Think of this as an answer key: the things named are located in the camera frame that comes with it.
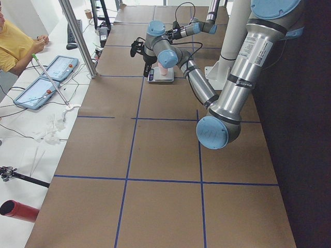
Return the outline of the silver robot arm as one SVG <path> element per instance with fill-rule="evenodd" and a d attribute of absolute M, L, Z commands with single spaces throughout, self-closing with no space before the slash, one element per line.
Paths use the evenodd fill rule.
<path fill-rule="evenodd" d="M 166 69 L 179 67 L 208 111 L 197 124 L 198 140 L 206 148 L 221 149 L 239 136 L 240 112 L 274 44 L 302 34 L 305 5 L 305 1 L 235 1 L 219 60 L 207 73 L 172 41 L 200 32 L 213 34 L 218 1 L 211 2 L 204 22 L 192 19 L 170 32 L 161 21 L 153 20 L 143 44 L 144 75 L 155 62 Z"/>
<path fill-rule="evenodd" d="M 181 3 L 175 10 L 175 21 L 172 24 L 172 29 L 165 32 L 169 40 L 172 42 L 173 40 L 182 39 L 188 36 L 192 36 L 198 34 L 200 32 L 215 34 L 217 30 L 217 25 L 215 24 L 218 8 L 219 8 L 220 0 L 211 1 L 206 21 L 202 22 L 198 18 L 195 17 L 195 5 L 192 2 L 184 2 Z M 190 22 L 186 26 L 180 26 L 177 21 L 177 11 L 179 7 L 184 4 L 191 4 L 193 6 L 193 17 Z"/>

